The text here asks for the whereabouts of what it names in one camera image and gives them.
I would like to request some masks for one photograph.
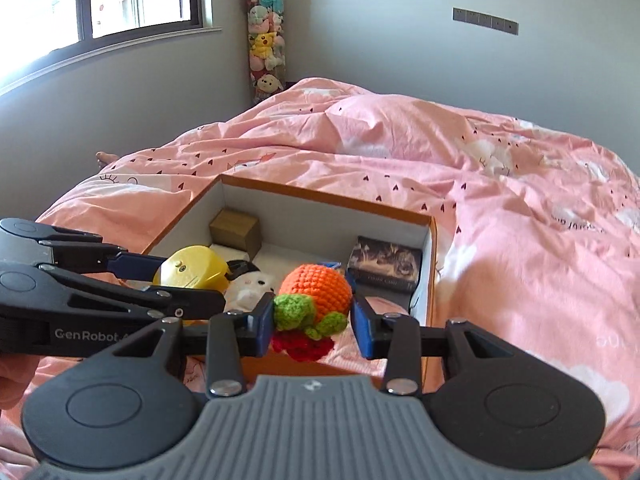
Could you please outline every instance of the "toy storage tube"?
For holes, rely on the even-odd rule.
[[[283,0],[245,0],[254,104],[285,86]]]

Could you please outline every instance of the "blanket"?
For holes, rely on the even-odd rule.
[[[312,78],[124,156],[40,221],[142,252],[222,172],[433,216],[434,325],[465,317],[587,384],[607,415],[593,463],[610,479],[638,466],[639,183],[616,154],[516,118]],[[382,373],[349,333],[326,360]],[[43,359],[26,394],[71,365]],[[25,358],[16,375],[0,365],[0,406],[19,398],[35,367]],[[441,381],[432,373],[428,386]],[[34,463],[21,403],[0,420],[0,471],[12,479]]]

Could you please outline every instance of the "bed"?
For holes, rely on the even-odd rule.
[[[607,414],[593,463],[610,479],[638,467],[640,196],[616,154],[512,117],[311,78],[226,123],[124,156],[40,221],[144,252],[223,172],[433,216],[433,325],[465,317],[590,386]],[[324,363],[383,370],[358,356],[348,332]],[[3,369],[4,383],[20,391],[37,362],[28,364],[21,377]],[[26,395],[73,364],[42,359]],[[441,380],[433,373],[429,387]],[[202,386],[197,362],[186,381]],[[11,479],[35,463],[21,404],[0,420],[0,472]]]

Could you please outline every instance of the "knitted toy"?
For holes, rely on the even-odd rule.
[[[274,299],[272,345],[296,361],[317,361],[334,347],[332,335],[347,328],[351,286],[335,269],[305,264],[282,282]]]

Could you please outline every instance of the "dark printed box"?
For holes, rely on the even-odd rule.
[[[411,293],[420,278],[421,265],[419,249],[359,236],[347,269],[357,283]]]

